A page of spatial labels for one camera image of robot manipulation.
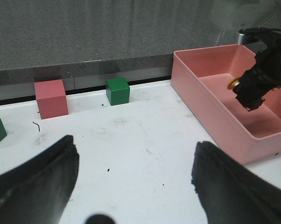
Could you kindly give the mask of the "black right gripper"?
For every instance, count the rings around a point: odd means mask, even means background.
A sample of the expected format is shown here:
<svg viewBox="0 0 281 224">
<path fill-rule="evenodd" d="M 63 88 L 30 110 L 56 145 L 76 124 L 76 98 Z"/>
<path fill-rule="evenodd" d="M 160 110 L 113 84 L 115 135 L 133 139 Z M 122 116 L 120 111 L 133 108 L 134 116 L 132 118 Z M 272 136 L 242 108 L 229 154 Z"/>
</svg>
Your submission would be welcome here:
<svg viewBox="0 0 281 224">
<path fill-rule="evenodd" d="M 259 35 L 267 48 L 255 55 L 255 64 L 243 73 L 234 88 L 236 99 L 247 111 L 258 109 L 265 101 L 263 96 L 281 88 L 281 29 L 268 29 Z"/>
</svg>

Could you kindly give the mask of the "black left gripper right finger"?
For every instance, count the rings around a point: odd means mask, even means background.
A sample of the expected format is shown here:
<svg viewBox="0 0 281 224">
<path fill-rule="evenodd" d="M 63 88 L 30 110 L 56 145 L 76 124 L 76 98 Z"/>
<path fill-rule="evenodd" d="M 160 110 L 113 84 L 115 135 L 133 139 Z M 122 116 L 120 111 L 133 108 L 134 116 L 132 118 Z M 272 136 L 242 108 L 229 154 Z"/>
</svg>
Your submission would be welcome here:
<svg viewBox="0 0 281 224">
<path fill-rule="evenodd" d="M 192 184 L 210 224 L 281 224 L 281 189 L 208 141 L 196 145 Z"/>
</svg>

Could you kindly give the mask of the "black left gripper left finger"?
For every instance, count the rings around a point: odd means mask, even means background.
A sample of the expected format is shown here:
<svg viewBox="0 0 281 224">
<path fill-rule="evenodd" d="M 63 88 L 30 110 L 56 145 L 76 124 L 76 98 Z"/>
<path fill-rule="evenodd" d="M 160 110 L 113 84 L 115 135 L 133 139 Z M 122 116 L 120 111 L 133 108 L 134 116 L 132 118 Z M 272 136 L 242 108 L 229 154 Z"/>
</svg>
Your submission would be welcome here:
<svg viewBox="0 0 281 224">
<path fill-rule="evenodd" d="M 73 136 L 0 175 L 0 224 L 57 224 L 74 190 L 79 154 Z"/>
</svg>

